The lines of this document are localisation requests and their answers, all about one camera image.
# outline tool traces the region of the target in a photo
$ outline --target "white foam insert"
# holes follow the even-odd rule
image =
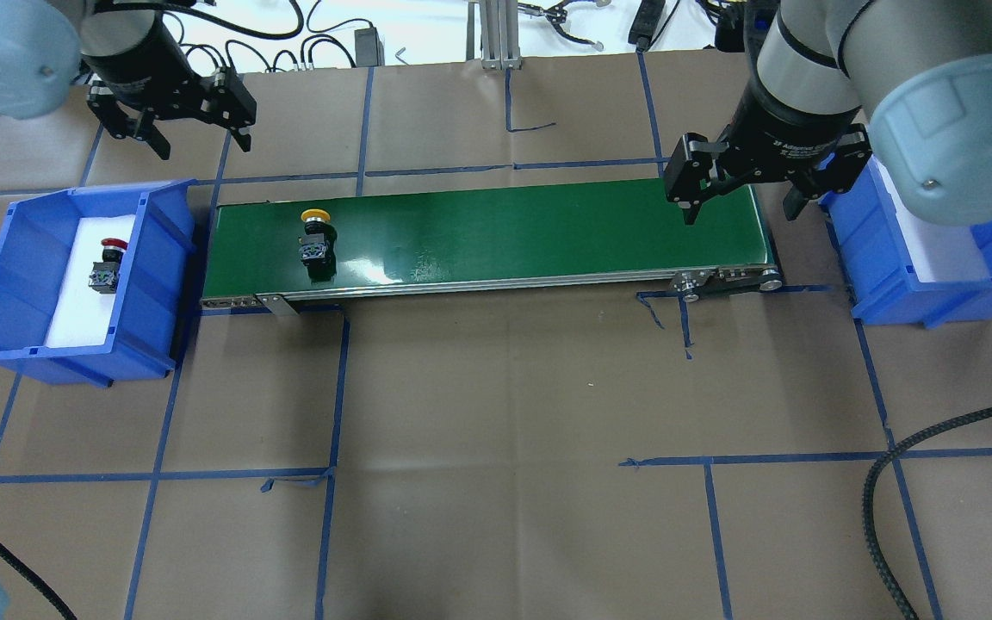
[[[894,213],[902,229],[909,258],[921,282],[967,282],[989,278],[989,267],[968,226],[941,226],[921,220],[902,204],[894,181],[885,166],[879,176],[894,201]]]
[[[45,346],[91,346],[106,342],[114,317],[115,294],[100,294],[90,287],[90,271],[102,260],[102,239],[117,237],[131,243],[135,215],[84,217],[75,231],[67,258],[59,301],[44,338]]]

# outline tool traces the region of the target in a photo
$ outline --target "power adapter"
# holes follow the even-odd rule
[[[355,31],[355,66],[385,66],[385,46],[378,38],[377,28]]]

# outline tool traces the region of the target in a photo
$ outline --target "metal bracket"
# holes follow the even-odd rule
[[[783,287],[783,277],[775,267],[709,267],[684,270],[673,276],[673,289],[680,298],[693,303],[704,297],[736,295],[749,291],[769,291]]]
[[[516,0],[480,0],[480,52],[480,66],[488,70],[523,66]]]
[[[278,314],[279,317],[296,317],[296,309],[286,301],[286,298],[279,294],[256,294],[259,299],[270,310],[271,314]]]

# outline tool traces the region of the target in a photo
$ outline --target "electrical wire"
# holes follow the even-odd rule
[[[41,580],[39,574],[33,573],[32,568],[25,566],[25,562],[17,560],[17,556],[12,554],[2,542],[0,542],[0,557],[10,565],[10,568],[15,569],[26,581],[30,582],[30,585],[36,588],[36,591],[40,592],[40,595],[56,608],[60,616],[65,617],[66,620],[78,620],[75,613],[71,612],[71,608],[67,607],[67,603],[64,603],[64,600],[59,597],[55,590],[44,580]]]
[[[248,50],[251,50],[251,51],[255,52],[255,55],[256,56],[259,56],[259,59],[263,61],[263,64],[265,66],[267,66],[267,72],[269,73],[269,71],[270,71],[270,60],[267,60],[267,58],[265,58],[265,56],[263,56],[263,53],[261,53],[258,50],[256,50],[255,47],[248,46],[248,44],[247,43],[244,43],[242,40],[235,40],[235,39],[225,40],[225,42],[224,42],[224,53],[228,57],[228,66],[231,66],[232,68],[236,68],[236,60],[233,60],[232,59],[232,50],[229,50],[229,47],[232,46],[232,43],[237,44],[237,46],[247,47]]]
[[[676,15],[676,9],[680,8],[681,1],[682,0],[676,0],[676,3],[673,4],[673,10],[668,11],[668,16],[665,17],[665,23],[662,23],[660,25],[660,30],[657,31],[657,35],[654,36],[653,40],[649,42],[649,47],[645,48],[646,52],[648,52],[649,50],[653,50],[653,46],[656,46],[657,40],[660,40],[661,36],[665,35],[665,28],[668,28],[668,23],[672,21],[673,16]]]
[[[347,25],[348,23],[355,23],[355,22],[365,22],[367,27],[369,28],[374,27],[374,23],[371,22],[370,20],[367,20],[366,17],[351,17],[351,19],[349,20],[342,20],[340,23],[333,25],[333,27],[323,28],[323,30],[316,30],[316,28],[312,28],[312,12],[316,10],[316,7],[319,7],[320,3],[323,3],[323,0],[316,0],[315,3],[312,4],[312,8],[308,9],[308,15],[306,16],[306,19],[304,19],[304,24],[306,24],[306,28],[308,32],[311,32],[313,34],[326,34],[333,30],[338,30],[338,28],[342,28],[344,25]]]
[[[886,585],[887,592],[890,592],[890,596],[894,598],[894,603],[898,605],[898,610],[902,612],[902,616],[906,620],[920,619],[918,619],[913,605],[906,598],[906,593],[902,592],[902,586],[899,586],[898,580],[895,580],[894,574],[890,571],[890,565],[886,564],[886,557],[878,546],[878,534],[875,533],[875,484],[878,483],[878,475],[898,456],[904,455],[906,450],[913,448],[921,441],[936,437],[941,432],[952,431],[954,428],[967,426],[985,419],[992,419],[992,407],[941,421],[940,424],[930,426],[924,431],[899,441],[896,446],[887,450],[886,454],[880,456],[871,465],[871,471],[867,472],[867,478],[863,483],[863,537],[866,541],[867,553],[871,554],[871,562],[874,562],[875,569],[878,570],[878,577],[883,581],[883,585]]]
[[[296,0],[288,0],[291,7],[293,7],[293,12],[296,13],[296,28],[288,32],[273,33],[273,32],[260,32],[258,30],[251,30],[251,28],[244,28],[241,25],[232,23],[231,21],[226,21],[220,19],[216,15],[210,15],[204,11],[198,11],[197,9],[191,9],[189,7],[183,7],[181,4],[173,3],[118,3],[114,4],[113,0],[107,0],[106,3],[98,4],[95,7],[95,13],[110,13],[115,11],[166,11],[170,13],[183,13],[186,16],[195,16],[198,19],[202,19],[208,22],[215,23],[221,27],[228,28],[233,32],[238,32],[243,35],[253,36],[256,39],[267,39],[267,40],[286,40],[293,39],[296,35],[301,34],[304,31],[304,11],[301,10],[300,5],[296,3]]]
[[[278,52],[278,53],[275,54],[275,64],[273,64],[271,66],[273,68],[273,71],[286,71],[286,70],[281,70],[281,68],[278,68],[278,59],[282,58],[282,55],[283,54],[288,54],[288,57],[291,60],[293,60],[293,67],[294,68],[296,68],[296,67],[299,66],[298,65],[298,62],[296,62],[296,56],[293,55],[293,52],[290,52],[289,50],[282,50],[282,51],[280,51],[280,52]]]
[[[186,40],[186,24],[182,23],[182,17],[174,15],[174,13],[163,13],[164,17],[174,17],[174,21],[178,22],[178,27],[182,30],[178,31],[178,45],[181,46],[183,40]]]
[[[304,47],[306,46],[306,44],[308,42],[310,42],[310,40],[312,41],[312,45],[311,46],[308,46],[308,51],[306,53],[306,50],[304,50]],[[302,63],[307,62],[310,65],[312,64],[312,50],[313,50],[314,47],[318,46],[320,43],[327,43],[327,44],[330,44],[330,46],[338,47],[339,50],[342,50],[343,53],[346,54],[346,56],[347,56],[347,62],[350,62],[350,66],[351,67],[357,66],[355,64],[354,56],[351,56],[350,55],[350,52],[347,51],[346,46],[343,46],[343,43],[339,43],[339,39],[334,38],[334,36],[331,36],[330,34],[314,34],[312,36],[308,36],[308,38],[306,38],[305,40],[303,40],[301,42],[301,62]]]
[[[213,60],[213,68],[221,68],[225,66],[224,54],[221,54],[220,50],[216,47],[210,46],[208,43],[183,43],[181,47],[186,48],[186,58],[196,50],[201,50],[205,52],[205,55]]]

